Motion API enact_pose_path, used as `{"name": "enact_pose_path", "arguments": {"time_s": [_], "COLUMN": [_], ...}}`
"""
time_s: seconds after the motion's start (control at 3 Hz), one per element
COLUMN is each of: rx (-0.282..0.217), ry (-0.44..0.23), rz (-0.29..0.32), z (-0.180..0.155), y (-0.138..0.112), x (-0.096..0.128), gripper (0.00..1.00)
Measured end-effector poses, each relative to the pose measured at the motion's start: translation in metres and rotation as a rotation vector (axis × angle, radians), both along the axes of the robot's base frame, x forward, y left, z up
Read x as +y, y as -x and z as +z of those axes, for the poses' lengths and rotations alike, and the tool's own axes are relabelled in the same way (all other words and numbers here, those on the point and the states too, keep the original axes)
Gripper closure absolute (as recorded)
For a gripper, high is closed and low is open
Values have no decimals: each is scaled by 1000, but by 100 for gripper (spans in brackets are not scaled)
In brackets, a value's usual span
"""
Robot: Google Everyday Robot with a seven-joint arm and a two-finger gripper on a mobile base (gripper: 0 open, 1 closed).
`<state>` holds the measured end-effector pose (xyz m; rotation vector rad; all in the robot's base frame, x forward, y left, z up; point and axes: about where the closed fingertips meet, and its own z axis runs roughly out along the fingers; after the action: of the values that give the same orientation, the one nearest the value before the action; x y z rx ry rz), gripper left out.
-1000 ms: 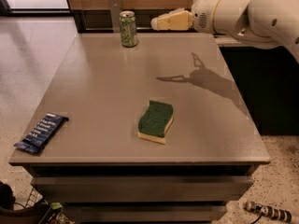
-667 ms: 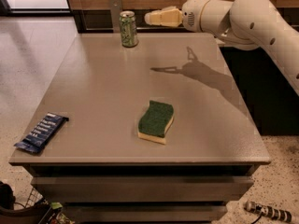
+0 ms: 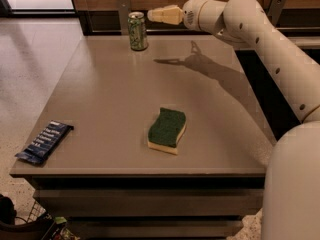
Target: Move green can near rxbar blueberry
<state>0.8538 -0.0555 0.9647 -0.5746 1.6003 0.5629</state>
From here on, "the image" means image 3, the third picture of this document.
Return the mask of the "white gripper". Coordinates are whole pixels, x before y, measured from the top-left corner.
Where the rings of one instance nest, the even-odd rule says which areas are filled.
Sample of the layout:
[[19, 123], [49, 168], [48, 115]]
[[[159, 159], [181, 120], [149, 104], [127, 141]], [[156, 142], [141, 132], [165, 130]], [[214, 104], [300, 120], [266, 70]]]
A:
[[183, 21], [190, 30], [206, 31], [211, 19], [209, 2], [210, 0], [188, 0], [183, 5], [183, 11], [178, 5], [167, 5], [149, 10], [147, 18], [152, 22], [171, 25], [179, 25]]

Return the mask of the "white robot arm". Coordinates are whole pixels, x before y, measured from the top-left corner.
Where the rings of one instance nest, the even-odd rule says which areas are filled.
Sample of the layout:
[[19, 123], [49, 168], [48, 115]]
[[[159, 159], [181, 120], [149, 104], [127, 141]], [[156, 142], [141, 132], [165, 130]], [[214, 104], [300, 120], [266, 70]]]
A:
[[257, 0], [188, 0], [151, 9], [147, 18], [255, 50], [300, 121], [269, 158], [261, 240], [320, 240], [320, 65], [272, 25]]

